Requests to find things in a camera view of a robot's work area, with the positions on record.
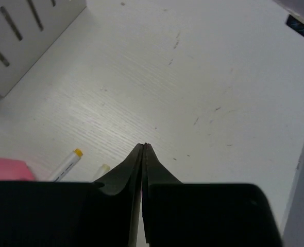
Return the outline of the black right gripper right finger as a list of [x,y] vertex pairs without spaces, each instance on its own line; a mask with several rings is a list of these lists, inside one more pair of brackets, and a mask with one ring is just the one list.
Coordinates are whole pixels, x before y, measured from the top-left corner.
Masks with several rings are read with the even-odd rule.
[[149,189],[154,184],[181,184],[158,160],[151,144],[145,143],[142,157],[142,218],[146,243],[151,244],[151,195]]

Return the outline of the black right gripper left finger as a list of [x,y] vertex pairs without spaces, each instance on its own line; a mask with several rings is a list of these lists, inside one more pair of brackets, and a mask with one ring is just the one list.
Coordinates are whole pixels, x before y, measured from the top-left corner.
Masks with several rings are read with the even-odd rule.
[[141,202],[143,145],[97,179],[94,223],[97,246],[136,246]]

